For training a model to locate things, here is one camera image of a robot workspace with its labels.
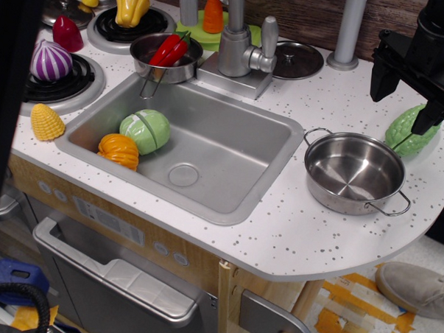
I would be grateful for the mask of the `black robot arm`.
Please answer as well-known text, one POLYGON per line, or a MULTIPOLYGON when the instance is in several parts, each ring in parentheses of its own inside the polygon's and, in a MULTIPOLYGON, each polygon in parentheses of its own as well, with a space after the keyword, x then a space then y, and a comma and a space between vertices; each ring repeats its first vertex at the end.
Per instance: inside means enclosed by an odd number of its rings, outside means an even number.
POLYGON ((370 96, 378 102, 400 81, 427 99, 411 133, 423 135, 444 120, 444 0, 429 0, 412 37, 383 29, 373 52, 370 96))

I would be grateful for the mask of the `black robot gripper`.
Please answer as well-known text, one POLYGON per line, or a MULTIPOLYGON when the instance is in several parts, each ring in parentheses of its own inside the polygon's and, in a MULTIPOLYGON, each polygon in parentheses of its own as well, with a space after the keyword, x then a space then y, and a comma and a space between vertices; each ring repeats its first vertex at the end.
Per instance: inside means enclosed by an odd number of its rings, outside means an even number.
POLYGON ((383 29, 373 52, 370 96, 374 102, 388 97, 400 81, 428 100, 411 132, 424 135, 444 121, 444 37, 417 33, 407 37, 383 29))

